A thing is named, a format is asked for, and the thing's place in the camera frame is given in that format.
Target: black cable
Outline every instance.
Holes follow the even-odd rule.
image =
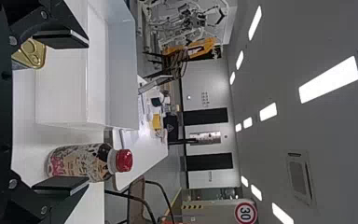
[[[149,180],[146,180],[146,184],[155,185],[155,186],[159,187],[159,189],[161,189],[162,194],[164,195],[164,198],[165,198],[165,202],[167,202],[168,208],[170,209],[172,224],[175,224],[175,218],[174,218],[173,213],[172,213],[171,203],[170,203],[170,200],[168,200],[168,196],[165,193],[165,190],[162,187],[162,185],[160,185],[158,182],[149,181]]]
[[[127,198],[127,199],[134,200],[134,201],[136,201],[136,202],[142,203],[142,204],[146,207],[147,212],[149,213],[149,216],[150,216],[150,218],[152,219],[153,224],[157,224],[157,223],[156,223],[156,219],[154,218],[152,209],[150,208],[150,205],[149,205],[145,200],[142,200],[142,199],[137,198],[137,197],[133,197],[133,196],[131,196],[131,195],[113,192],[113,191],[110,191],[110,190],[107,190],[107,189],[106,189],[104,192],[105,192],[106,194],[110,194],[110,195],[114,195],[114,196],[118,196],[118,197],[122,197],[122,198]]]

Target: speed limit sign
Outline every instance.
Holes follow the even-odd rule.
[[[235,208],[235,218],[240,224],[255,224],[257,210],[251,203],[240,203]]]

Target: ceiling light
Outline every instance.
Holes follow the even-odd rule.
[[[250,127],[252,127],[252,125],[253,125],[252,118],[248,118],[248,119],[243,121],[243,129],[250,128]]]
[[[252,21],[251,28],[249,29],[249,40],[252,40],[255,35],[255,30],[257,29],[258,23],[260,23],[261,17],[263,13],[261,12],[261,7],[258,7],[257,12],[255,13],[255,17]]]
[[[255,185],[252,185],[251,186],[251,190],[252,190],[252,193],[254,194],[254,196],[261,202],[263,201],[263,196],[262,196],[262,193],[260,191],[260,189],[258,189]]]
[[[334,66],[301,86],[299,90],[301,104],[335,91],[358,80],[358,69],[354,56]]]
[[[241,68],[241,64],[243,62],[243,51],[241,50],[241,53],[240,55],[238,56],[238,59],[237,59],[237,70],[240,70]]]
[[[239,123],[237,125],[235,125],[235,132],[240,132],[242,130],[242,125]]]
[[[278,115],[277,105],[273,103],[260,111],[260,120],[264,121]]]
[[[272,204],[272,213],[274,216],[281,221],[283,224],[294,224],[295,221],[289,217],[278,205]]]
[[[249,187],[249,181],[244,176],[241,176],[241,182],[246,188]]]
[[[235,72],[231,74],[231,77],[229,78],[229,84],[230,85],[234,84],[234,81],[235,81]]]

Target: bottle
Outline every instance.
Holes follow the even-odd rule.
[[[130,171],[132,163],[130,150],[114,150],[105,143],[58,147],[48,156],[48,176],[87,176],[90,182],[103,182]]]

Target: white table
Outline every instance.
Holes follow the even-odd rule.
[[[34,122],[35,71],[14,73],[12,169],[32,186],[46,175],[46,158],[56,147],[103,142],[102,132],[78,131],[39,125]],[[104,185],[90,184],[67,224],[104,223]]]
[[[138,77],[138,82],[145,83],[140,77]],[[150,97],[154,97],[150,93],[153,95],[152,92],[145,93],[147,96],[145,104],[150,104]],[[149,108],[151,109],[151,114],[158,114],[161,110],[160,107],[149,106]],[[163,141],[160,138],[153,137],[146,116],[143,116],[143,122],[140,121],[139,127],[139,131],[124,132],[124,148],[132,151],[133,167],[130,172],[116,174],[113,177],[113,188],[116,190],[123,190],[132,181],[168,156],[167,136]],[[113,130],[113,143],[115,149],[123,148],[119,130]]]

